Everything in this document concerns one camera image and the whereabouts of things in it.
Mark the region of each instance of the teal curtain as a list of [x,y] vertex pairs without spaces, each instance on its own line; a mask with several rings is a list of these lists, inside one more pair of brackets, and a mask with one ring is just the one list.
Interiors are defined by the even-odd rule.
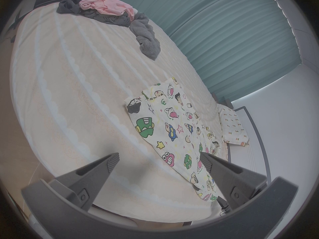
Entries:
[[221,100],[261,89],[301,63],[274,0],[122,1],[159,25]]

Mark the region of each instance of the pink star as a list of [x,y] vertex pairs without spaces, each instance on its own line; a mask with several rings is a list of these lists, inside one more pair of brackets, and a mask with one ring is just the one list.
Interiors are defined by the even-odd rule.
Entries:
[[180,125],[178,125],[177,131],[178,131],[178,133],[181,133],[181,132],[184,133],[183,128]]

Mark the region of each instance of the star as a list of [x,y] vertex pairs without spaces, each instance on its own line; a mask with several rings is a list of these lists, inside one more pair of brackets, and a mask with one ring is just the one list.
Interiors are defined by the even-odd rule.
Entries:
[[148,109],[154,114],[154,110],[152,108],[152,106],[150,104],[147,104],[148,105]]
[[156,147],[159,148],[159,149],[163,149],[165,147],[165,145],[163,144],[162,141],[158,141]]
[[183,128],[180,125],[178,125],[177,131],[178,131],[178,133],[181,133],[181,132],[184,133]]

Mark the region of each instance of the pile of clothes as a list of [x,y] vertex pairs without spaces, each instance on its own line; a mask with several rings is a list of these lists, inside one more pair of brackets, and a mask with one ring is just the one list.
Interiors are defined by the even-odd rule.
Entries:
[[160,53],[160,42],[155,38],[149,18],[120,0],[62,0],[57,13],[83,15],[100,22],[129,27],[140,44],[141,52],[155,60]]

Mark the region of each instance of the floor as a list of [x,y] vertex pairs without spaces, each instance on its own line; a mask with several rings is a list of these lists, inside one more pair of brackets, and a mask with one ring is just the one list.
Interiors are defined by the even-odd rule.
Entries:
[[[11,102],[9,70],[14,43],[10,40],[17,30],[18,27],[10,30],[0,43],[0,179],[24,216],[29,217],[31,212],[23,200],[21,189],[39,179],[49,182],[54,177],[31,150]],[[160,223],[132,220],[141,229],[170,229],[183,226],[183,222]]]

